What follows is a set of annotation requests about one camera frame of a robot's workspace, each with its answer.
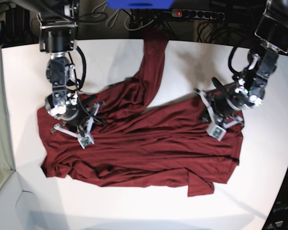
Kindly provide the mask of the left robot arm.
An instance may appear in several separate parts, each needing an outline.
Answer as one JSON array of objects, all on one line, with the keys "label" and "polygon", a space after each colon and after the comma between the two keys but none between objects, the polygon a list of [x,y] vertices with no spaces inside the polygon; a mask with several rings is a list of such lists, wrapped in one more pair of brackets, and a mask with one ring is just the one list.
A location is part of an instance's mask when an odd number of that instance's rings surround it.
[{"label": "left robot arm", "polygon": [[230,127],[244,120],[238,112],[262,104],[269,77],[277,68],[281,52],[288,52],[288,0],[269,0],[251,41],[254,46],[248,52],[248,66],[241,72],[232,67],[237,50],[233,47],[228,57],[228,67],[233,73],[233,83],[223,85],[212,78],[215,89],[205,92],[195,89],[205,105],[200,120],[207,123],[209,136],[221,141]]}]

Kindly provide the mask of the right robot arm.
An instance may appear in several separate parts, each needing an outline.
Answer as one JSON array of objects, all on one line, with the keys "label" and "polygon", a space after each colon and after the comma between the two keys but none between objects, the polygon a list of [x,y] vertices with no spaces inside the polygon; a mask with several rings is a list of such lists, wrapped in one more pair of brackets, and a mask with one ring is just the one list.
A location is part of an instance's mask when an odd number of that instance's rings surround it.
[{"label": "right robot arm", "polygon": [[76,37],[79,24],[94,22],[82,19],[78,0],[16,0],[14,3],[36,12],[40,23],[39,50],[50,55],[46,77],[52,93],[45,99],[45,110],[60,121],[51,131],[76,138],[85,149],[94,143],[91,129],[102,103],[90,107],[80,100],[86,60]]}]

